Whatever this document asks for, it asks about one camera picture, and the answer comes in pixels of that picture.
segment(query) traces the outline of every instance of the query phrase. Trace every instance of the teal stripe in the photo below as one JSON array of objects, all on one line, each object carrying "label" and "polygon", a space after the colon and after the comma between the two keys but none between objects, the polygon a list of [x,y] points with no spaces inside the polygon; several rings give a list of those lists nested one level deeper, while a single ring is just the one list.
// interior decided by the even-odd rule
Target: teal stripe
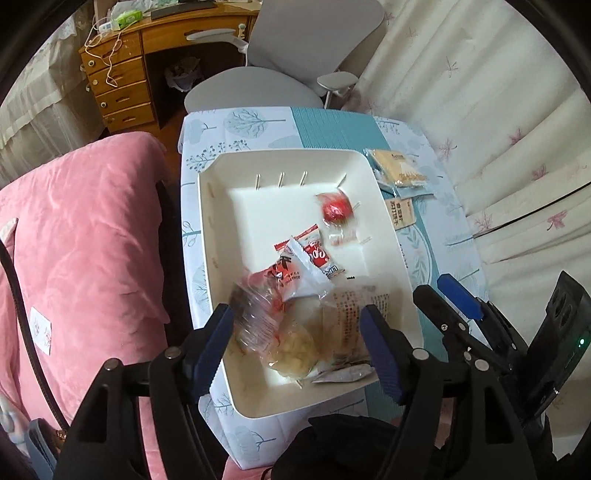
[{"label": "teal stripe", "polygon": [[[292,108],[291,113],[295,125],[300,134],[304,148],[336,148],[342,150],[356,150],[364,153],[366,148],[390,150],[388,142],[382,135],[373,117],[361,113],[341,112],[338,110],[321,110],[312,108]],[[382,192],[385,199],[393,195]],[[437,288],[439,270],[433,256],[433,249],[425,230],[425,224],[418,208],[415,205],[417,228],[427,240],[433,272],[431,273],[431,286]],[[425,348],[439,359],[447,359],[447,353],[441,343],[441,332],[437,330],[422,312],[418,311],[418,318],[423,330]],[[379,384],[373,383],[365,387],[369,416],[390,421],[399,417],[404,412],[402,407],[396,405],[387,396]]]}]

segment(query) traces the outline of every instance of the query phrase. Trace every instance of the label tag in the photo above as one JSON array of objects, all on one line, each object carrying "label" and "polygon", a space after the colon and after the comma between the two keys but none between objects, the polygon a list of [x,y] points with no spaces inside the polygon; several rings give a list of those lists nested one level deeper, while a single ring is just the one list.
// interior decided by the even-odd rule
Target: label tag
[{"label": "label tag", "polygon": [[31,307],[31,314],[29,315],[29,328],[35,345],[44,354],[49,355],[51,350],[51,322],[33,307]]},{"label": "label tag", "polygon": [[395,230],[400,230],[417,222],[412,199],[387,199],[386,206]]}]

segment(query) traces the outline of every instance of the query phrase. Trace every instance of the chair seat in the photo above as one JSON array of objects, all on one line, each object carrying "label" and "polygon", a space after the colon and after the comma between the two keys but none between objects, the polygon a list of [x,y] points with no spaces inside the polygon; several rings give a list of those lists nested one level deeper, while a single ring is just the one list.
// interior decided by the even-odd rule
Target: chair seat
[{"label": "chair seat", "polygon": [[304,84],[260,67],[237,67],[199,83],[185,97],[188,113],[241,106],[322,108],[320,97]]}]

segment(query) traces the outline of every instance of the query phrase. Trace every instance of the chair armrest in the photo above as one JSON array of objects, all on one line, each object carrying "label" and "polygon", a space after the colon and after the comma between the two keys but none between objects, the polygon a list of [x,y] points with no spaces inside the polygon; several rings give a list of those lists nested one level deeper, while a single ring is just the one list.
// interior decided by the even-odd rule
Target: chair armrest
[{"label": "chair armrest", "polygon": [[240,53],[246,53],[248,42],[234,35],[232,28],[214,28],[202,32],[192,33],[187,36],[187,41],[191,43],[215,43],[223,41],[234,45]]},{"label": "chair armrest", "polygon": [[329,92],[338,92],[355,85],[359,79],[349,72],[333,72],[323,75],[317,79],[318,85]]}]

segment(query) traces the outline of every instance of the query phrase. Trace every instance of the wooden desk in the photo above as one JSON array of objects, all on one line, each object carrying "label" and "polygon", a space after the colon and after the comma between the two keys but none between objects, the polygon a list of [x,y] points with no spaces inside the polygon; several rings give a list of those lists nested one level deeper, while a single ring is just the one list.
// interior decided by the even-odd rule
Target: wooden desk
[{"label": "wooden desk", "polygon": [[[227,68],[243,65],[243,55],[230,44],[195,45],[187,35],[214,28],[233,28],[237,36],[248,39],[258,12],[230,5],[144,19],[121,34],[121,42],[111,55],[117,33],[109,34],[88,51],[80,49],[83,67],[103,120],[110,132],[143,130],[158,136],[164,124],[182,105],[184,94],[170,89],[164,80],[164,68],[183,56],[201,59],[205,77]],[[111,77],[117,87],[106,83],[109,56]]]}]

